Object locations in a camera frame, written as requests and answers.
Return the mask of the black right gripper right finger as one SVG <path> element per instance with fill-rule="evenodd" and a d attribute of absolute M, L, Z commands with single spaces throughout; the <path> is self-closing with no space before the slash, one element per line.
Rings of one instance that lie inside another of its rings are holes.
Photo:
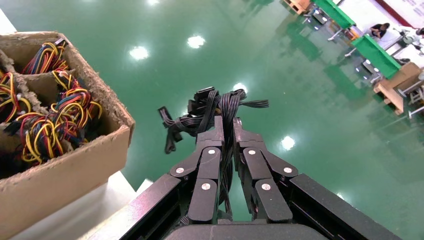
<path fill-rule="evenodd" d="M 239 117 L 233 119 L 235 169 L 252 215 L 252 220 L 289 223 L 293 213 L 284 198 L 288 181 L 299 174 L 292 164 L 268 151 L 258 133 L 243 129 Z"/>

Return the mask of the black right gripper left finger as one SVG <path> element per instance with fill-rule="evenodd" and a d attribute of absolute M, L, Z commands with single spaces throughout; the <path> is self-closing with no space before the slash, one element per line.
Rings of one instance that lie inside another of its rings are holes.
<path fill-rule="evenodd" d="M 187 211 L 190 223 L 217 220 L 224 141 L 223 119 L 215 116 L 214 128 L 197 135 L 194 152 L 169 171 L 183 182 L 185 193 L 191 193 Z"/>

